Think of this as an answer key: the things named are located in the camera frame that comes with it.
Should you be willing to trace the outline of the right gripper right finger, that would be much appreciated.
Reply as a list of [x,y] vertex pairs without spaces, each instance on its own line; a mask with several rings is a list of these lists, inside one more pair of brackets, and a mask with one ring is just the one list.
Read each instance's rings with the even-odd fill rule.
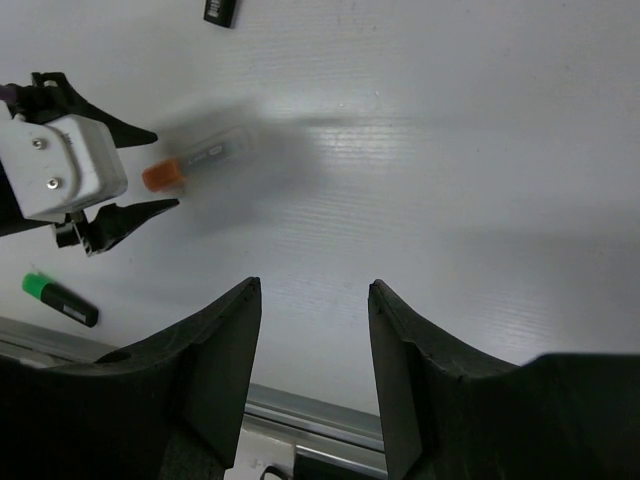
[[639,358],[479,351],[374,282],[369,331],[392,479],[635,479]]

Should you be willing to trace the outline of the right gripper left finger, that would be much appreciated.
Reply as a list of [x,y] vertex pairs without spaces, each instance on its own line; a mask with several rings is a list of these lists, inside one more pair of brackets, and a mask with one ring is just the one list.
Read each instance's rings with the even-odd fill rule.
[[194,364],[250,384],[261,283],[250,277],[201,311],[92,363],[1,361],[5,479],[220,479],[234,465],[244,405],[184,411]]

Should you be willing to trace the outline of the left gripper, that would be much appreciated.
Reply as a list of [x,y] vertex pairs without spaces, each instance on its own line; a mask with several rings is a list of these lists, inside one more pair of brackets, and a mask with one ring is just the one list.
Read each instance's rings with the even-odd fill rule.
[[[52,215],[31,218],[23,212],[48,192],[55,176],[42,173],[55,163],[55,133],[44,124],[77,115],[104,124],[117,148],[145,146],[156,133],[128,124],[87,101],[61,72],[32,73],[28,86],[1,87],[1,234],[3,236],[50,226]],[[101,207],[93,221],[84,211],[65,215],[54,224],[59,248],[81,245],[87,256],[105,253],[147,221],[179,205],[163,199]]]

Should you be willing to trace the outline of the orange grey highlighter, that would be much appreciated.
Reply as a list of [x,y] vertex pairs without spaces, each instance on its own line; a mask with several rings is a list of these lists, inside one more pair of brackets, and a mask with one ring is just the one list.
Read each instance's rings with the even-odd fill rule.
[[245,154],[251,149],[249,132],[235,127],[215,134],[173,156],[145,169],[142,180],[153,193],[183,187],[186,182],[210,167]]

